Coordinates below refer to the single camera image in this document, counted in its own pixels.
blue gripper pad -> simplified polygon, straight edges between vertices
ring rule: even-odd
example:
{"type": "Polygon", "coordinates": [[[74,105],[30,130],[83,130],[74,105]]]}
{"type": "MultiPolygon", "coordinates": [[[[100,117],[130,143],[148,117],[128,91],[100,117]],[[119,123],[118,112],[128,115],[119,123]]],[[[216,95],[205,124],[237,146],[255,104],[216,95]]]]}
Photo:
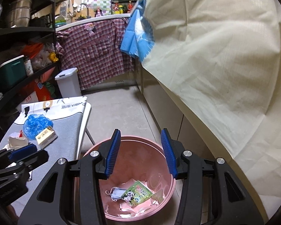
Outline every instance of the blue gripper pad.
{"type": "Polygon", "coordinates": [[[162,144],[165,158],[167,160],[167,166],[169,168],[170,174],[173,175],[173,178],[177,178],[178,170],[176,164],[176,157],[171,147],[170,141],[171,138],[169,133],[166,131],[166,129],[163,129],[161,131],[161,144],[162,144]]]}
{"type": "Polygon", "coordinates": [[[15,150],[9,156],[11,162],[17,162],[33,153],[37,152],[37,147],[34,144],[29,144],[18,150],[15,150]]]}
{"type": "Polygon", "coordinates": [[[118,129],[115,130],[116,133],[113,134],[111,141],[111,147],[106,159],[106,169],[105,169],[105,175],[109,177],[112,172],[114,171],[114,165],[116,164],[116,159],[118,156],[120,144],[121,144],[121,131],[118,129]]]}

lid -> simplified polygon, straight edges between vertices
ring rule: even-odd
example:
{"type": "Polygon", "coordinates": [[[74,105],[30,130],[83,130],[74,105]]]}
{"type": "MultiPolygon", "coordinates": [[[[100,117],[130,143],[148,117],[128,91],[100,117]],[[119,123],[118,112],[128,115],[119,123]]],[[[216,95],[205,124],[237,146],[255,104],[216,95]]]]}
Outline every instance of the lid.
{"type": "Polygon", "coordinates": [[[77,68],[69,68],[69,69],[63,70],[55,76],[55,80],[61,80],[61,79],[67,78],[69,76],[72,76],[77,71],[78,71],[77,68]]]}
{"type": "Polygon", "coordinates": [[[3,67],[4,65],[8,64],[8,63],[11,63],[11,62],[13,62],[13,61],[15,61],[15,60],[18,60],[19,58],[23,58],[23,57],[24,57],[24,55],[21,55],[21,56],[18,56],[18,57],[16,57],[16,58],[13,58],[13,59],[11,59],[11,60],[5,62],[5,63],[2,63],[2,64],[0,65],[0,68],[3,67]]]}

panda image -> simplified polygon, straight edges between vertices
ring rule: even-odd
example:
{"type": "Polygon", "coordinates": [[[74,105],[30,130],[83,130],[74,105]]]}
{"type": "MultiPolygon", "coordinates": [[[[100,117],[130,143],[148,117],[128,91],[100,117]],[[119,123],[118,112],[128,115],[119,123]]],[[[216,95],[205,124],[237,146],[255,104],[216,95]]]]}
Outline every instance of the panda image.
{"type": "Polygon", "coordinates": [[[132,191],[128,191],[127,194],[124,194],[124,201],[128,201],[129,203],[132,202],[132,200],[134,199],[134,193],[132,191]]]}

white trash can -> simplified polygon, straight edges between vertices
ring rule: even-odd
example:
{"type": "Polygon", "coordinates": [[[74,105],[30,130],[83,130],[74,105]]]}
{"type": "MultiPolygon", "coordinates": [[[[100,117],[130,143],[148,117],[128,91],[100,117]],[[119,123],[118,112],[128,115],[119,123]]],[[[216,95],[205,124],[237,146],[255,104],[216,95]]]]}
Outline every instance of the white trash can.
{"type": "Polygon", "coordinates": [[[55,76],[63,98],[81,96],[77,72],[77,68],[70,68],[63,70],[55,76]]]}

red checkered fabric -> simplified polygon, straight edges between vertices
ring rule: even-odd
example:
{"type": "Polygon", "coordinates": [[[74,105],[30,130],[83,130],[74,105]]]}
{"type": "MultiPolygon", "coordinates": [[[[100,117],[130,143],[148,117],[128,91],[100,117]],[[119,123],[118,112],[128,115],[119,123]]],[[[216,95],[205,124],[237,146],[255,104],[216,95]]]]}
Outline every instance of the red checkered fabric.
{"type": "Polygon", "coordinates": [[[120,51],[127,19],[78,25],[56,33],[61,69],[77,67],[81,90],[134,70],[134,59],[120,51]]]}

